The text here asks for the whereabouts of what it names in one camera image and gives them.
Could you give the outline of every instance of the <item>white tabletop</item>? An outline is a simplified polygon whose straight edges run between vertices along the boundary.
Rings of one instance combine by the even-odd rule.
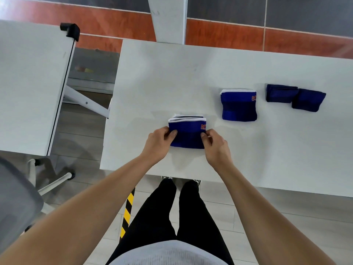
[[[327,93],[316,113],[268,103],[266,83]],[[138,156],[148,133],[203,114],[255,186],[353,197],[353,60],[124,40],[101,169]],[[258,120],[222,120],[220,90],[257,91]],[[148,174],[221,179],[204,150],[171,147]]]
[[[49,155],[74,40],[27,22],[0,33],[0,150]]]

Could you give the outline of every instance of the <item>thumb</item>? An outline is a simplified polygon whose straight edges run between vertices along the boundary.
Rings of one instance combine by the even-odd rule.
[[[205,146],[205,149],[212,146],[210,139],[208,138],[206,133],[201,133],[201,139],[203,145]]]
[[[167,141],[170,143],[172,143],[172,141],[175,139],[175,137],[177,136],[178,131],[175,129],[173,130],[167,137]]]

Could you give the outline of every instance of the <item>folded cloth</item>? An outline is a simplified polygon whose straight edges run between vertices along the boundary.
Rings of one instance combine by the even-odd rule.
[[[326,93],[300,88],[298,95],[292,101],[292,108],[317,112],[325,97]]]
[[[168,120],[169,130],[178,133],[171,143],[173,147],[204,149],[201,133],[206,132],[206,118],[202,115],[176,114]]]
[[[255,90],[223,89],[221,102],[223,120],[250,122],[257,119]]]
[[[266,87],[266,101],[290,103],[298,92],[299,89],[296,86],[268,84]]]

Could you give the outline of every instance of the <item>hazard tape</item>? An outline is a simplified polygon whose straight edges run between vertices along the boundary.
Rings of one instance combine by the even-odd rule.
[[[132,190],[132,192],[129,194],[126,200],[124,219],[122,220],[122,226],[121,226],[120,240],[124,237],[125,232],[130,224],[131,209],[132,209],[134,195],[135,195],[135,188]]]

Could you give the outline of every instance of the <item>person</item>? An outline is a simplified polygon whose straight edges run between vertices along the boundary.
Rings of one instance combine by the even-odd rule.
[[[206,159],[225,183],[259,264],[334,264],[246,180],[233,165],[226,140],[213,129],[201,135]],[[0,265],[83,264],[131,190],[166,156],[175,136],[168,127],[149,134],[138,157],[36,223],[0,256]],[[180,192],[175,234],[169,221],[175,190],[170,178],[161,181],[107,264],[233,264],[195,181]]]

